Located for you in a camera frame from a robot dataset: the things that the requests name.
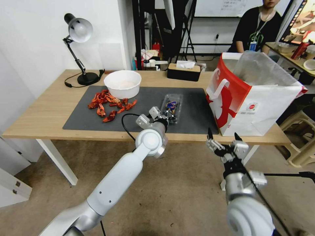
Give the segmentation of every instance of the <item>white lamp shade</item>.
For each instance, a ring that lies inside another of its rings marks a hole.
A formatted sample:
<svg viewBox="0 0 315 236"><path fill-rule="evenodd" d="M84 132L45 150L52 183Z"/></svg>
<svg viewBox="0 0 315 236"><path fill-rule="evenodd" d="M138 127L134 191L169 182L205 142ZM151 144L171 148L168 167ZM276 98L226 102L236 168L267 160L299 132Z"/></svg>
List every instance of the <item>white lamp shade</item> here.
<svg viewBox="0 0 315 236"><path fill-rule="evenodd" d="M83 18L74 18L69 22L69 35L78 43L84 43L91 38L93 33L92 24Z"/></svg>

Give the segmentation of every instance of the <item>red crayfish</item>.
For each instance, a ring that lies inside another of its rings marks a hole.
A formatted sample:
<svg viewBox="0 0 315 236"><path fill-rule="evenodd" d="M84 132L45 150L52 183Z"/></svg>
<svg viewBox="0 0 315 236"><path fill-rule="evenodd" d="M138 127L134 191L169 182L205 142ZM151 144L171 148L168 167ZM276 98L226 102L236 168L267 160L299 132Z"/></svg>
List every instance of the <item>red crayfish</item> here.
<svg viewBox="0 0 315 236"><path fill-rule="evenodd" d="M97 108L96 113L101 116L105 117L105 109L102 104L109 102L110 107L117 107L120 110L119 111L111 111L109 116L103 119L103 122L109 122L114 120L116 114L122 113L125 110L130 110L132 107L135 106L137 103L137 100L134 100L132 103L128 103L128 98L122 99L122 102L118 99L115 98L113 95L110 94L110 92L105 89L102 90L100 93L96 93L94 98L92 99L91 103L88 104L89 109L94 109Z"/></svg>

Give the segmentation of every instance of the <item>monitor screen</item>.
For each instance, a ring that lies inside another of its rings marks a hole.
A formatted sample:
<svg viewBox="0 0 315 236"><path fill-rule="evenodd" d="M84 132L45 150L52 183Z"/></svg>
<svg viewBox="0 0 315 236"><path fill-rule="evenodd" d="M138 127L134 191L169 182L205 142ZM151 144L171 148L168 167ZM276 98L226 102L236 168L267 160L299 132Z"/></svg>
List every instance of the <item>monitor screen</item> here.
<svg viewBox="0 0 315 236"><path fill-rule="evenodd" d="M308 41L309 39L312 40L312 36L314 35L314 32L312 31L315 31L314 11L315 0L304 0L296 13L293 15L291 22L280 39L280 42L297 45L302 41Z"/></svg>

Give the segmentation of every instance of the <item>wooden table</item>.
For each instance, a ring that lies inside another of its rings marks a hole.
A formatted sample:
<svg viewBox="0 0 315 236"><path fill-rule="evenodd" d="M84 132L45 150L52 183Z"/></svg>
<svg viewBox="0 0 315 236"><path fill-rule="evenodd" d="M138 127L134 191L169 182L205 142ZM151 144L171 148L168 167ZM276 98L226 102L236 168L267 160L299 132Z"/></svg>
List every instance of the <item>wooden table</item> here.
<svg viewBox="0 0 315 236"><path fill-rule="evenodd" d="M278 46L276 42L268 42L266 45L273 50L275 53L277 53L279 56L281 56L281 59L279 59L278 64L282 63L283 59L286 59L287 61L293 63L296 67L298 67L300 70L306 72L310 76L315 76L315 70L308 70L303 66L303 63L305 62L305 59L301 58L298 60L293 60L291 58L293 52L290 53L281 53L278 50Z"/></svg>
<svg viewBox="0 0 315 236"><path fill-rule="evenodd" d="M138 71L142 76L143 87L178 87L203 88L208 86L212 72L202 72L198 82L168 79L165 71ZM36 139L54 161L61 172L72 185L76 185L77 177L60 155L51 139L62 140L101 140L101 141L131 141L125 132L66 130L62 129L68 117L88 87L69 88L64 85L67 77L79 73L79 70L65 70L48 89L3 133L5 138ZM103 75L95 85L104 85ZM76 86L76 76L67 82ZM205 134L175 134L167 133L169 142L205 142ZM214 135L214 139L227 144L234 137ZM291 142L275 124L265 136L246 136L242 139L257 149L259 145L286 145Z"/></svg>

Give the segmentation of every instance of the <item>beige plastic stool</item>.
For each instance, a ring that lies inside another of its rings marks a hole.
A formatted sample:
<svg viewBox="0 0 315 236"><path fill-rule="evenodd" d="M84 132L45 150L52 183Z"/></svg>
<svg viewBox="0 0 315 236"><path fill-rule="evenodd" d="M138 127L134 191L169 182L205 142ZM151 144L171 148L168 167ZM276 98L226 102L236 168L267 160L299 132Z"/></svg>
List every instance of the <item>beige plastic stool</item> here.
<svg viewBox="0 0 315 236"><path fill-rule="evenodd" d="M308 124L314 131L315 125L314 121L307 116L303 111L299 111L298 113L288 117L281 125L280 128L285 131L291 127L296 122L303 121ZM315 137L313 137L307 144L305 144L302 148L297 148L294 144L285 146L291 156L287 159L287 161L293 165L294 167L302 167L309 163L315 162Z"/></svg>

